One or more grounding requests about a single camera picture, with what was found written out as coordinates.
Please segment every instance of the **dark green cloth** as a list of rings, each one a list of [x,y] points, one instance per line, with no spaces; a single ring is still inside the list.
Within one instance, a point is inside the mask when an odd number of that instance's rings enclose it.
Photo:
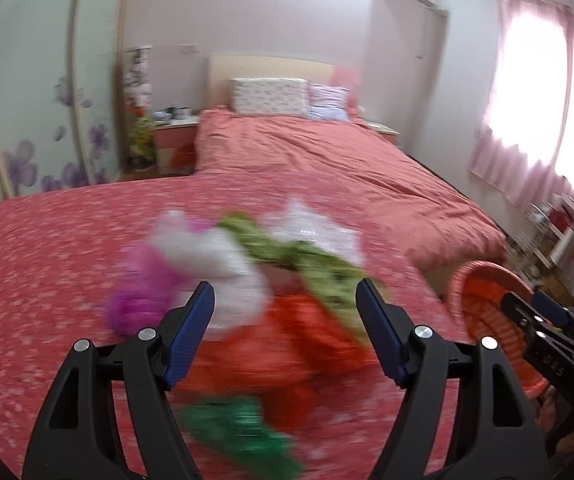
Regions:
[[[186,406],[176,418],[210,449],[224,454],[262,480],[293,480],[302,466],[289,456],[289,437],[263,423],[256,397],[206,399]]]
[[[365,272],[310,242],[276,241],[258,227],[250,216],[238,211],[221,218],[218,227],[230,232],[256,263],[274,264],[297,271],[307,290],[356,339],[366,344],[367,334],[355,303],[356,285],[366,277]]]

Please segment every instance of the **mattress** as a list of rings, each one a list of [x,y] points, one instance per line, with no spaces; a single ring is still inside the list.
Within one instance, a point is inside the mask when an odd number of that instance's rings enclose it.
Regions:
[[[239,117],[225,108],[201,116],[197,170],[298,170],[328,175],[421,271],[467,260],[500,260],[504,235],[471,200],[356,122]]]
[[[417,269],[390,244],[356,197],[319,174],[197,174],[37,194],[0,202],[0,457],[16,474],[36,415],[71,345],[116,342],[103,304],[120,275],[123,250],[141,240],[163,211],[215,219],[237,208],[255,217],[280,211],[298,196],[315,211],[360,233],[366,269],[393,293],[416,323],[468,340]],[[293,436],[305,480],[367,478],[400,407],[403,392],[375,365],[315,379],[318,403]],[[144,472],[116,390],[128,463]],[[448,448],[457,386],[450,384],[428,470]],[[176,402],[174,392],[170,399]],[[241,478],[222,457],[187,438],[206,479]]]

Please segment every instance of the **wall outlet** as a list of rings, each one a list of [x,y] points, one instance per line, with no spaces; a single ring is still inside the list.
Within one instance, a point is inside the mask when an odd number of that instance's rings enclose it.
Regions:
[[[197,54],[199,52],[200,45],[196,43],[186,44],[186,45],[178,45],[178,51],[181,54]]]

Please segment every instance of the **metal screw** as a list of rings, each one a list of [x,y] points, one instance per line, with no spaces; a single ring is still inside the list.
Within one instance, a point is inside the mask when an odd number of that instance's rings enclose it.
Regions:
[[[433,335],[433,330],[428,326],[418,325],[414,328],[414,333],[422,339],[429,339]]]
[[[84,352],[90,347],[90,342],[87,339],[79,339],[74,343],[74,349],[77,352]]]
[[[156,337],[156,331],[153,328],[143,328],[138,333],[138,339],[141,341],[149,341]]]
[[[498,348],[498,341],[493,337],[485,336],[480,340],[480,342],[487,350],[496,350],[496,348]]]

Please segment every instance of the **wooden headboard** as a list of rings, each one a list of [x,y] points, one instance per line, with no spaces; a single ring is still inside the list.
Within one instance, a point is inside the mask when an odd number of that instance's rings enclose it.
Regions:
[[[329,84],[336,67],[326,63],[265,56],[211,56],[207,77],[209,108],[229,105],[230,80],[235,77],[297,77]]]

